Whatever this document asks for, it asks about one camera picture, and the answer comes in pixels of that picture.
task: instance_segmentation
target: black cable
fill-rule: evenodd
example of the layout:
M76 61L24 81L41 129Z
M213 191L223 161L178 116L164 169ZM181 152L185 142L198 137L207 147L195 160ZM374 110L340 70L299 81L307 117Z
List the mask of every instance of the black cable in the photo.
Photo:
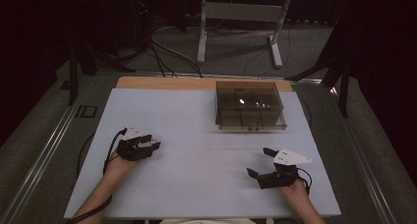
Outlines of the black cable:
M114 156L113 158L109 159L108 162L111 162L113 159L120 157L120 154L117 154L116 156Z
M312 187L312 184L313 184L312 176L310 176L310 174L306 170L304 170L302 168L297 168L297 169L300 170L300 171L302 171L302 172L304 172L305 174L307 174L307 176L309 176L309 178L310 178L310 184L309 184L306 179L304 179L304 178L302 178L300 176L298 177L298 179L303 180L304 183L306 184L307 194L309 195L310 194L310 188Z
M301 100L301 102L306 106L306 108L307 108L307 111L309 112L309 128L311 129L312 128L312 126L313 126L313 114L312 114L312 111L310 110L310 107L309 107L309 105L307 104L307 102L302 98L302 97L300 97L300 96L298 96L298 98Z
M86 51L88 51L93 57L96 59L99 59L101 61L106 62L107 64L111 65L112 67L120 70L121 72L128 72L128 73L134 73L136 72L133 69L129 69L126 66L120 64L117 60L114 60L110 58L107 54L104 54L98 50L96 50L94 47L89 45L88 43L82 43L82 46Z
M225 26L227 27L227 30L223 30L221 27ZM243 31L234 31L234 27L244 29ZM230 23L229 21L221 21L219 24L212 28L208 28L208 30L211 30L212 32L215 32L215 34L207 34L207 36L216 36L216 35L229 35L229 34L245 34L249 33L251 31L257 30L260 27L263 27L263 25L256 26L254 28L242 28L237 26L236 24Z
M161 53L161 54L164 54L164 55L168 55L168 56L171 56L171 57L174 57L174 58L177 58L177 59L180 59L180 60L186 62L188 65L190 65L190 67L192 69L194 69L196 72L199 73L199 70L196 69L196 66L193 65L193 62L187 60L187 58L182 57L181 55L170 54L170 53L166 53L166 52L163 52L163 51L160 51L160 50L156 50L156 52Z
M254 57L252 57L250 60L246 61L245 67L243 68L242 77L245 77L246 67L248 67L248 64L250 62L252 62L253 60L255 60L256 58L258 58L258 56L260 56L261 54L263 54L265 52L266 52L266 50L263 50L263 51L259 52L258 54L256 54Z
M155 59L156 59L156 61L158 63L159 69L161 70L163 76L165 77L165 74L163 72L162 67L165 68L165 69L167 69L169 72L171 72L172 77L177 77L177 75L175 74L175 72L171 68L169 68L168 66L166 66L165 63L162 61L162 58L158 54L159 51L154 48L154 46L153 46L152 43L149 44L149 48L153 51L154 54L151 55L151 54L148 53L148 55L149 56L152 56L152 57L155 57Z
M105 172L105 170L107 168L107 164L111 160L113 160L113 159L109 159L109 158L110 158L110 154L111 154L111 151L113 149L114 143L116 142L117 138L120 135L125 135L127 131L128 130L125 128L122 131L118 132L116 134L116 136L114 136L114 139L111 142L110 148L108 149L107 157L106 157L106 159L104 161L103 174L104 174L104 172ZM68 220L66 222L66 224L75 224L75 223L78 223L78 222L80 222L80 221L88 218L88 217L91 217L91 216L95 215L97 212L100 212L101 210L103 210L104 208L106 208L110 204L111 200L112 200L112 195L110 195L110 197L102 205L100 205L99 207L97 207L97 208L95 208L95 209L93 209L91 211L88 211L88 212L86 212L84 214L81 214L80 216L77 216L77 217L74 217L74 218Z
M83 146L82 146L82 148L79 152L79 157L78 157L78 160L77 160L77 178L80 176L80 172L81 172L81 157L83 156L84 149L86 148L87 144L89 143L89 140L91 140L92 137L94 137L94 135L95 135L95 132L93 134L91 134L91 136L89 136L86 139L86 141L84 142L84 144L83 144Z
M157 46L159 46L159 47L161 47L161 48L163 48L164 50L166 50L166 51L168 51L168 52L170 52L170 53L172 53L172 54L174 54L174 56L173 57L176 57L176 58L179 58L179 59L181 59L181 60L183 60L183 61L186 61L198 74L199 74L199 76L200 76L200 78L203 78L203 74L202 74L202 71L201 71L201 69L200 69L200 66L198 65L198 64L196 64L195 62L193 62L193 61L190 61L189 59L187 59L186 57L184 57L184 56L181 56L180 54L178 54L177 52L175 52L175 51L173 51L173 50L171 50L171 49L169 49L169 48L167 48L167 47L165 47L165 46L163 46L163 45L161 45L161 44L159 44L157 41L154 41L154 40L151 40L151 43L154 43L154 44L156 44Z

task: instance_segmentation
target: metal frame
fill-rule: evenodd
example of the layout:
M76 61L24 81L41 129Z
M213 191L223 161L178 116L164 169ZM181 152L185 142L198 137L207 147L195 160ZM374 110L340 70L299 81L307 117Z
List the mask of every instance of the metal frame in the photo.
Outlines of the metal frame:
M348 121L345 118L343 118L343 115L341 114L338 108L338 95L335 88L332 88L328 91L328 96L330 97L330 103L332 108L334 109L334 114L339 118L340 127L347 135L347 139L349 140L348 144L350 145L350 149L352 150L353 158L355 159L355 162L358 165L359 172L361 173L362 178L364 179L364 183L368 188L368 192L371 196L371 199L374 202L376 210L380 215L382 223L396 224L397 222L395 216L393 215L384 196L383 190L381 189L381 186L378 183L378 180L375 177L374 172L372 171L372 168L368 163L362 146L356 139Z
M202 0L202 25L200 30L197 62L202 64L206 61L206 19L244 20L258 22L276 22L275 32L269 37L269 44L272 51L275 67L282 67L282 60L279 54L277 40L285 21L289 2L290 0L284 0L282 6L264 6L217 3Z
M2 224L11 224L18 223L19 218L22 214L22 211L25 209L31 195L34 192L37 184L42 178L43 173L45 172L49 161L52 159L52 156L55 153L55 150L58 148L61 139L65 136L65 133L68 127L71 124L74 115L77 112L77 109L80 105L81 98L88 88L92 77L85 77L81 85L81 93L78 98L75 99L73 106L68 106L61 120L59 121L54 132L50 136L48 142L43 148L40 155L36 158L35 162L28 171L24 181L22 182L19 190L15 194L12 202L9 204L5 213L1 216L0 223Z

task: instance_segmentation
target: gray floor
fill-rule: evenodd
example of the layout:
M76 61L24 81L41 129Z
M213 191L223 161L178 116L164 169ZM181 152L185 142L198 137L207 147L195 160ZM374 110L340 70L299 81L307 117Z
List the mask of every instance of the gray floor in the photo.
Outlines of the gray floor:
M206 77L258 79L292 76L315 64L331 28L305 24L286 26L278 40L284 62L281 69L273 66L268 49L267 37L272 33L273 26L262 26L247 33L209 36L206 62L200 65L201 71ZM198 28L188 28L187 33L176 28L162 28L154 38L195 60L198 34ZM161 75L150 54L127 63L128 67L138 70L132 75ZM166 55L161 57L177 75L198 76L196 70L185 62ZM319 80L325 73L326 70L320 71L309 79ZM44 147L54 143L48 140L56 140L48 166L37 173L37 186L23 198L21 211L16 208L18 205L13 206L17 211L16 218L10 223L64 223L62 216L77 180L79 151L94 132L111 88L115 87L120 76L125 76L100 65L96 76L81 78L83 94L74 107L67 107L69 92L59 87L68 79L68 66L64 65L58 75L58 82L39 100L0 150L0 213L4 215L25 176L32 171L30 168L36 158ZM416 223L416 188L358 84L351 80L347 105L349 119L343 119L334 107L335 96L317 82L303 81L294 84L293 88L311 122L313 136L342 212L340 216L327 218L327 223ZM81 105L96 106L97 115L93 118L77 116L76 111ZM68 116L70 121L60 121L63 116ZM56 131L63 124L67 127Z

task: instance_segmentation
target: wire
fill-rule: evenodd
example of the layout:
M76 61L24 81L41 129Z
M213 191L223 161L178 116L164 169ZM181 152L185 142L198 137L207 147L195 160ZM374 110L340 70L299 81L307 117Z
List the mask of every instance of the wire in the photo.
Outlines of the wire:
M207 36L216 36L216 35L228 35L228 34L245 34L245 33L249 33L252 32L254 30L259 29L260 27L263 27L265 24L263 25L258 25L254 28L242 28L237 26L236 24L230 22L230 21L226 21L226 20L222 20L219 24L217 24L214 27L211 28L207 28L207 29L211 29L212 32L215 32L215 34L208 34ZM220 27L221 26L226 26L227 30L223 30ZM234 31L234 27L236 28L240 28L240 29L244 29L243 31Z
M301 102L306 106L306 108L307 108L307 111L309 112L309 121L308 121L308 123L309 123L309 128L311 129L312 128L312 126L313 126L313 114L312 114L312 111L310 110L310 107L309 107L309 105L307 104L307 102L302 98L302 97L300 97L299 95L298 95L298 98L301 100Z
M114 136L114 139L113 139L113 141L111 142L110 148L108 149L107 157L106 157L106 159L105 159L105 161L104 161L103 174L104 174L104 172L105 172L105 170L106 170L106 168L107 168L108 159L110 158L110 154L111 154L111 151L113 150L114 143L116 142L117 138L118 138L120 135L125 135L127 131L128 131L128 129L126 129L126 128L125 128L125 129L123 129L123 130L119 131L119 132L116 134L116 136Z
M163 48L164 50L174 54L174 57L178 57L178 58L182 59L183 61L188 62L190 64L190 66L200 75L200 78L203 78L203 73L200 69L200 66L193 59L191 59L190 57L188 57L188 56L186 56L186 55L184 55L180 52L177 52L173 49L170 49L170 48L160 44L159 42L156 41L156 39L153 36L151 37L151 42L156 44L157 46Z
M302 180L302 181L304 181L304 183L306 184L306 190L307 190L307 194L309 195L310 194L310 188L312 187L312 184L313 184L313 179L312 179L312 176L310 176L310 174L306 171L306 170L304 170L304 169L302 169L302 168L297 168L299 171L302 171L302 172L304 172L305 174L307 174L307 176L309 176L309 178L310 178L310 184L307 182L307 180L305 180L304 178L302 178L302 177L300 177L300 176L298 176L298 179L300 179L300 180Z
M108 160L108 162L111 162L113 159L115 159L115 158L117 158L117 157L119 157L120 155L119 154L117 154L116 156L114 156L112 159L110 159L110 160Z
M263 54L263 53L265 53L266 52L266 50L263 50L263 51L261 51L261 52L259 52L257 55L255 55L252 59L250 59L250 60L248 60L247 62L246 62L246 64L245 64L245 67L243 68L243 73L242 73L242 77L244 78L245 77L245 72L246 72L246 68L248 67L248 64L250 63L250 62L252 62L253 60L255 60L256 58L258 58L258 56L260 56L261 54Z
M158 54L158 52L159 52L159 51L158 51L158 50L156 50L156 49L153 47L152 43L150 43L150 44L149 44L149 48L153 51L153 55L152 55L152 54L150 54L150 53L148 53L148 55L149 55L149 56L152 56L152 57L155 57L155 59L156 59L156 61L157 61L157 63L158 63L159 69L160 69L160 71L162 72L163 76L165 77L165 74L164 74L164 72L163 72L162 67L163 67L163 68L165 68L165 69L167 69L169 72L171 72L172 77L176 77L176 78L177 78L177 75L174 73L174 71L173 71L171 68L169 68L168 66L166 66L166 65L165 65L165 63L163 63L162 58L160 58L160 56L159 56L159 54Z
M75 224L75 223L83 221L84 219L86 219L88 217L91 217L91 216L95 215L97 212L106 208L111 203L111 200L112 200L112 196L110 196L101 206L99 206L99 207L97 207L97 208L95 208L91 211L88 211L88 212L86 212L86 213L84 213L80 216L77 216L73 219L68 220L66 222L66 224Z
M79 152L79 157L78 157L78 161L77 161L77 178L80 176L80 172L81 172L81 157L83 156L83 152L84 149L86 148L87 144L89 143L89 140L91 140L95 135L95 132L93 134L91 134L91 136L89 136L86 141L84 142L80 152Z

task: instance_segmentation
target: table leg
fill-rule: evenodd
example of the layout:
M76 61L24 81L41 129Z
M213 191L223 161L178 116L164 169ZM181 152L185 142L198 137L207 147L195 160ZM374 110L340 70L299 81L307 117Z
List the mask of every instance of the table leg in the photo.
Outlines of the table leg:
M278 21L276 22L275 33L269 37L269 43L270 43L270 47L272 50L273 62L276 68L282 67L282 60L279 54L277 40L278 40L279 34L281 33L282 26L285 22L285 16L288 11L289 1L290 0L284 0L284 3L281 6L281 12L278 16Z
M197 55L197 62L203 64L206 57L206 0L202 0L202 25L200 29L199 51Z

